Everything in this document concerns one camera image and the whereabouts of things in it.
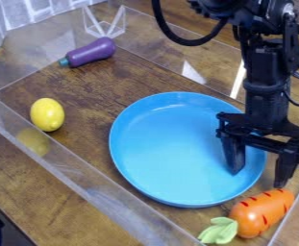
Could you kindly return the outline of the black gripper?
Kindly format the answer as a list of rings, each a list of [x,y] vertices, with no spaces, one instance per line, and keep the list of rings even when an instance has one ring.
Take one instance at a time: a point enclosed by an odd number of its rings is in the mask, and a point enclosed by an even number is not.
[[[283,119],[275,125],[261,123],[255,125],[245,113],[220,112],[216,115],[219,126],[216,136],[220,138],[227,168],[233,175],[237,175],[246,165],[246,146],[251,146],[269,152],[279,153],[285,146],[282,142],[274,142],[265,138],[266,135],[287,136],[293,144],[299,147],[299,126]],[[283,188],[291,179],[299,164],[298,154],[283,151],[279,154],[275,165],[274,187]]]

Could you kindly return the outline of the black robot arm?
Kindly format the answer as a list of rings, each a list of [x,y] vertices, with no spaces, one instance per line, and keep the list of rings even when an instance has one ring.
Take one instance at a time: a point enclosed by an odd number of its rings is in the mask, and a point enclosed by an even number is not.
[[[290,78],[299,69],[297,12],[291,0],[187,0],[203,16],[233,24],[247,77],[246,111],[216,115],[216,137],[230,172],[246,165],[249,146],[279,155],[274,187],[285,187],[299,164],[299,126],[287,119]]]

